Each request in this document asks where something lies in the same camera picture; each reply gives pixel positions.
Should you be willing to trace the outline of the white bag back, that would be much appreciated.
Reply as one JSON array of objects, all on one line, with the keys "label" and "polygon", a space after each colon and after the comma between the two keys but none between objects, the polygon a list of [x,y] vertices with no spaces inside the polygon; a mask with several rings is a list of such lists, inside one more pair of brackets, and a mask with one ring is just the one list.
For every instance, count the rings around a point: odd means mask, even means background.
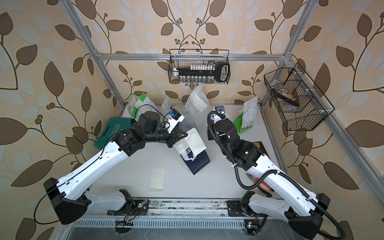
[{"label": "white bag back", "polygon": [[194,120],[198,122],[207,121],[211,106],[201,86],[197,86],[189,95],[185,108]]}]

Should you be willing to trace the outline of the blue takeaway bag white handles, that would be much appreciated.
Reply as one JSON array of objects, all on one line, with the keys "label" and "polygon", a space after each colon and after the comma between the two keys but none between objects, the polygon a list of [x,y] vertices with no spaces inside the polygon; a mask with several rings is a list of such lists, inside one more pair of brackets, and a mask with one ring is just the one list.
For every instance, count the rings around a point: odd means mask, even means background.
[{"label": "blue takeaway bag white handles", "polygon": [[171,104],[171,98],[166,96],[165,100],[161,105],[161,113],[166,117],[167,120],[170,119],[170,113],[172,112],[173,107]]}]

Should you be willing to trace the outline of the green white cool tea bag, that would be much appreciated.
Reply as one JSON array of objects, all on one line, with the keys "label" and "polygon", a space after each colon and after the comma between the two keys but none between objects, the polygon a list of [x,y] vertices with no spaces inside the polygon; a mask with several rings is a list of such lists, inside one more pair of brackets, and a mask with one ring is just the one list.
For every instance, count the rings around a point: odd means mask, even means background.
[{"label": "green white cool tea bag", "polygon": [[132,113],[131,117],[132,119],[138,120],[141,114],[144,114],[148,111],[156,112],[157,110],[158,107],[150,100],[150,98],[145,93],[142,93],[136,103],[136,112]]}]

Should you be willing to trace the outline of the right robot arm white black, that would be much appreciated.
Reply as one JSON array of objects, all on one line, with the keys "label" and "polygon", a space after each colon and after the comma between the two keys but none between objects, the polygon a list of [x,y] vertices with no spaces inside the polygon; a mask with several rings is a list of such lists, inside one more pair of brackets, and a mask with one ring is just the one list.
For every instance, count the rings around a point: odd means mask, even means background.
[{"label": "right robot arm white black", "polygon": [[331,240],[347,238],[341,225],[328,213],[330,199],[315,194],[277,167],[254,143],[242,140],[234,124],[211,111],[207,135],[233,164],[238,184],[247,190],[241,209],[247,216],[265,214],[280,219],[300,236],[312,240],[321,235]]}]

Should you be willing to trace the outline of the small dark navy bag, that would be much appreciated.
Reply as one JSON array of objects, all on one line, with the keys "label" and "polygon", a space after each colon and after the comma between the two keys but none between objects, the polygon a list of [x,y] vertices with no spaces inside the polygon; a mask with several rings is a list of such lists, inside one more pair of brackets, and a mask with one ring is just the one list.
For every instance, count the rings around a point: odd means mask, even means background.
[{"label": "small dark navy bag", "polygon": [[137,101],[138,101],[138,99],[136,98],[136,96],[133,96],[133,98],[131,99],[130,103],[127,106],[127,111],[128,111],[128,114],[130,117],[132,116],[132,113],[136,112]]}]

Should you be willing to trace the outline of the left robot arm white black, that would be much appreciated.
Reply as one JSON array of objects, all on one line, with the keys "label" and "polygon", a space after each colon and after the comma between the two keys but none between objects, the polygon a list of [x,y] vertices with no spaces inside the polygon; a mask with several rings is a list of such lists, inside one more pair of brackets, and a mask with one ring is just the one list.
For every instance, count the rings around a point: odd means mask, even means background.
[{"label": "left robot arm white black", "polygon": [[159,113],[147,111],[133,120],[132,126],[107,139],[103,149],[68,175],[44,182],[46,196],[63,225],[71,224],[87,213],[107,212],[109,215],[130,215],[139,209],[125,189],[111,194],[90,193],[91,185],[112,167],[143,149],[146,143],[165,143],[169,148],[187,137],[177,127],[184,116],[176,110],[169,120]]}]

